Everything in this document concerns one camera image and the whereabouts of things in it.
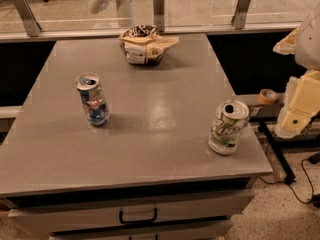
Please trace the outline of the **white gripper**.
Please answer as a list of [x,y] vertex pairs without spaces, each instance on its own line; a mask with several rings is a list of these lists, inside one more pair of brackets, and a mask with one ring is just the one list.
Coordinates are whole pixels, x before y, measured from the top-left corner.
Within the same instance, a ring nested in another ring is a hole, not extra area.
[[[295,54],[298,29],[277,42],[273,51],[282,55]],[[279,112],[275,133],[284,139],[293,138],[320,111],[320,72],[308,70],[299,79],[290,77],[286,86],[283,107]]]

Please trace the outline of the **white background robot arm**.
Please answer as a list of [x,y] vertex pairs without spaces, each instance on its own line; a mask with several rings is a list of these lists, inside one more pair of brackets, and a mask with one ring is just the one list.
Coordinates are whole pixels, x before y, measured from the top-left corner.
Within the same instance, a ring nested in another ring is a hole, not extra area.
[[109,8],[113,3],[116,19],[120,27],[133,27],[136,24],[133,0],[90,0],[89,13],[97,15]]

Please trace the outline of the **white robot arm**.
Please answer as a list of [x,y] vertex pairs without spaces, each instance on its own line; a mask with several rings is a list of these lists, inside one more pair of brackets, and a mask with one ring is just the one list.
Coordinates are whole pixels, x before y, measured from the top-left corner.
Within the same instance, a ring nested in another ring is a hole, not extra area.
[[275,127],[278,137],[289,139],[299,135],[320,112],[320,5],[277,42],[273,51],[293,54],[295,62],[306,69],[301,77],[289,78]]

